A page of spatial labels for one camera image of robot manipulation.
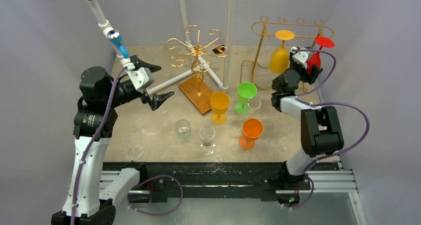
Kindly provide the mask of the red plastic wine glass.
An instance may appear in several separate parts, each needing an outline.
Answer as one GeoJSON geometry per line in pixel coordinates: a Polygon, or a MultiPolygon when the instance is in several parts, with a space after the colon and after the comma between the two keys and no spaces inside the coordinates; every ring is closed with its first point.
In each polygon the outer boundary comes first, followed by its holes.
{"type": "MultiPolygon", "coordinates": [[[[330,38],[324,36],[316,36],[314,42],[319,45],[319,50],[323,48],[333,48],[335,46],[335,42],[330,38]]],[[[314,53],[309,60],[307,61],[307,73],[312,74],[316,73],[321,69],[321,58],[320,52],[314,53]]]]}

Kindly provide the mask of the yellow wine glass front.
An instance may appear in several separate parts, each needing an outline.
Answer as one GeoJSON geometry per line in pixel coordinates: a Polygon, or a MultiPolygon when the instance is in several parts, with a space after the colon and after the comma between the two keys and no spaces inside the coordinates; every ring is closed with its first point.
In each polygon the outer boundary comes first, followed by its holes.
{"type": "Polygon", "coordinates": [[[273,52],[270,58],[269,70],[276,74],[282,74],[287,70],[289,64],[289,53],[284,44],[286,41],[292,40],[295,34],[289,30],[279,30],[275,33],[275,37],[281,40],[281,46],[273,52]]]}

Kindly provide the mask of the yellow wine glass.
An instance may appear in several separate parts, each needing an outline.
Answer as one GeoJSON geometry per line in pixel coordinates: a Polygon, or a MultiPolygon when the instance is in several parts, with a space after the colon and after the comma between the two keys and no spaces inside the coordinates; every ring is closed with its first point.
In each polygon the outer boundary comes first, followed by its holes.
{"type": "Polygon", "coordinates": [[[270,58],[269,70],[276,74],[282,74],[287,70],[289,64],[289,53],[284,44],[286,41],[292,40],[295,34],[289,30],[279,30],[275,33],[275,37],[281,40],[281,46],[273,52],[270,58]]]}
{"type": "Polygon", "coordinates": [[[215,92],[210,97],[210,105],[212,110],[211,120],[218,125],[221,125],[226,122],[227,115],[226,112],[228,110],[230,104],[229,96],[222,92],[215,92]]]}

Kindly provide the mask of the wooden base board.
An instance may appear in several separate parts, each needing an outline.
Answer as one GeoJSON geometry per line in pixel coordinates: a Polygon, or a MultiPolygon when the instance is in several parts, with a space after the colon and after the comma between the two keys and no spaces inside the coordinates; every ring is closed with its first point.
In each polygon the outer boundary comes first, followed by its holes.
{"type": "Polygon", "coordinates": [[[203,82],[201,76],[192,76],[190,79],[181,83],[178,88],[202,116],[211,111],[210,99],[214,92],[203,82]]]}

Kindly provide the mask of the gold wire wine glass rack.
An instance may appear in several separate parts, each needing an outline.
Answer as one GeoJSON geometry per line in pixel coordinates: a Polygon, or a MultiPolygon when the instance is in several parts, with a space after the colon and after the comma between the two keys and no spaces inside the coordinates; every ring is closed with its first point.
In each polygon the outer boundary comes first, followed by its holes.
{"type": "Polygon", "coordinates": [[[294,28],[297,27],[311,27],[317,28],[318,32],[316,35],[294,35],[294,38],[300,39],[303,43],[308,43],[313,41],[312,45],[310,46],[311,49],[314,49],[316,45],[315,38],[318,36],[323,36],[328,39],[332,39],[335,35],[334,30],[327,26],[322,19],[315,19],[313,23],[307,23],[305,19],[298,18],[296,22],[289,22],[284,17],[279,17],[277,21],[270,21],[268,16],[261,16],[260,20],[254,22],[251,26],[252,31],[260,36],[259,44],[257,47],[257,51],[253,60],[244,60],[240,66],[240,82],[243,83],[243,67],[246,63],[249,63],[250,68],[250,77],[247,79],[249,82],[255,82],[255,69],[256,67],[260,67],[263,69],[268,69],[269,66],[263,66],[259,63],[259,55],[261,51],[261,47],[265,39],[270,40],[272,37],[275,37],[275,33],[268,32],[269,25],[278,25],[278,26],[291,26],[294,28]]]}

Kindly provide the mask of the gold scroll glass tree stand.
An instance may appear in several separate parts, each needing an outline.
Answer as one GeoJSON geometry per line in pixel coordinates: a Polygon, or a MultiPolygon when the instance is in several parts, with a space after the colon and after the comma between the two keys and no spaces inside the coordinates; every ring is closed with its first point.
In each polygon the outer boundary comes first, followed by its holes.
{"type": "Polygon", "coordinates": [[[195,30],[197,32],[197,43],[195,45],[190,46],[189,43],[186,43],[186,42],[183,43],[181,40],[179,40],[177,38],[170,38],[166,41],[165,47],[168,50],[173,50],[174,48],[176,48],[175,42],[178,42],[178,43],[184,45],[185,47],[187,47],[188,53],[186,53],[184,55],[172,56],[170,64],[171,64],[172,67],[180,68],[185,64],[184,58],[186,56],[192,56],[193,62],[190,66],[190,71],[193,73],[193,75],[201,76],[203,81],[204,81],[204,73],[208,72],[211,69],[211,63],[208,62],[208,61],[205,61],[202,58],[202,55],[210,56],[209,54],[204,52],[204,49],[208,48],[213,43],[215,43],[217,40],[219,40],[220,37],[222,36],[222,33],[218,29],[210,29],[208,31],[208,35],[209,36],[215,36],[216,35],[216,38],[213,41],[211,41],[210,43],[203,46],[203,45],[200,44],[201,30],[197,25],[195,25],[195,24],[187,25],[184,28],[184,33],[187,34],[187,36],[189,36],[195,30]]]}

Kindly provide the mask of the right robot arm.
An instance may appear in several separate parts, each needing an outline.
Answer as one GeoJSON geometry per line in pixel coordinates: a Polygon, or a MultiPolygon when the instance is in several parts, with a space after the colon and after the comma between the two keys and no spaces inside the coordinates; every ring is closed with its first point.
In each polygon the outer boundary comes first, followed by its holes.
{"type": "Polygon", "coordinates": [[[286,189],[303,178],[313,160],[332,155],[344,147],[336,108],[301,101],[295,93],[301,81],[313,84],[321,73],[321,69],[309,64],[309,58],[317,52],[305,47],[292,47],[289,52],[290,67],[272,81],[272,106],[300,121],[301,148],[280,169],[279,183],[286,189]]]}

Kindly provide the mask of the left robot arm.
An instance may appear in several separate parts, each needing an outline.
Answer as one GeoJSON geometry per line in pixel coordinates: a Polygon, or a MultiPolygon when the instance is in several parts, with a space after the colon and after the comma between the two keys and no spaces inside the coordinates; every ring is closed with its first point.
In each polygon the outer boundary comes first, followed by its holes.
{"type": "Polygon", "coordinates": [[[161,66],[144,62],[136,55],[130,57],[129,66],[134,69],[123,67],[117,78],[100,66],[90,67],[81,74],[82,95],[73,120],[73,174],[65,204],[52,215],[54,225],[111,225],[116,208],[132,188],[153,189],[145,164],[130,162],[121,168],[116,179],[100,190],[105,153],[118,118],[116,108],[140,99],[151,110],[156,110],[173,95],[173,92],[149,95],[135,87],[136,83],[141,87],[151,85],[152,74],[160,71],[161,66]]]}

